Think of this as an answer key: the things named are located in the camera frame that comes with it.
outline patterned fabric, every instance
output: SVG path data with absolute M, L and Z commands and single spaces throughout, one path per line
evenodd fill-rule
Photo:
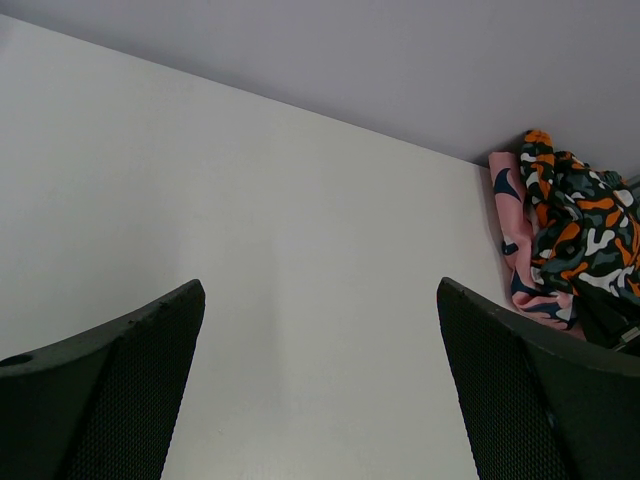
M 516 156 L 505 152 L 492 153 L 489 155 L 489 170 L 504 238 L 502 253 L 513 270 L 513 304 L 522 314 L 543 325 L 568 330 L 584 339 L 584 333 L 572 314 L 573 295 L 537 285 L 531 277 L 534 227 L 525 212 L 526 189 L 520 180 Z
M 620 176 L 554 152 L 539 130 L 525 135 L 520 168 L 540 225 L 531 253 L 536 284 L 574 295 L 595 287 L 640 306 L 638 204 Z

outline clothing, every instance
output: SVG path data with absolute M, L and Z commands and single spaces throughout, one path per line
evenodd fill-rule
M 520 168 L 540 225 L 533 281 L 587 297 L 595 288 L 624 308 L 640 307 L 640 212 L 620 176 L 554 152 L 540 130 L 526 133 Z
M 543 325 L 568 330 L 584 339 L 573 315 L 573 295 L 537 285 L 531 276 L 534 227 L 525 211 L 526 189 L 520 180 L 516 156 L 497 152 L 489 155 L 498 218 L 504 241 L 502 253 L 513 270 L 511 296 L 516 308 Z

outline folded fabric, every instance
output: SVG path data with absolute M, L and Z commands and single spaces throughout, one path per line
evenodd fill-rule
M 615 172 L 597 172 L 551 137 L 526 133 L 520 168 L 540 225 L 531 276 L 544 288 L 606 293 L 640 306 L 638 204 Z
M 506 152 L 492 153 L 489 170 L 504 238 L 502 253 L 513 270 L 513 304 L 522 314 L 543 325 L 567 330 L 584 339 L 572 312 L 573 295 L 538 285 L 531 276 L 534 229 L 525 212 L 526 189 L 520 180 L 516 156 Z

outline table surface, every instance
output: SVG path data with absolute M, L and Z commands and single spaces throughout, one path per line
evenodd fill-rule
M 7 17 L 0 85 L 0 357 L 200 278 L 165 480 L 476 478 L 435 292 L 507 303 L 485 169 Z

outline black object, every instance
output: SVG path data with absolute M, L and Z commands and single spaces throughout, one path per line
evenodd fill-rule
M 193 280 L 0 362 L 0 479 L 159 479 L 204 299 Z
M 577 340 L 453 280 L 438 312 L 481 479 L 640 478 L 640 359 Z

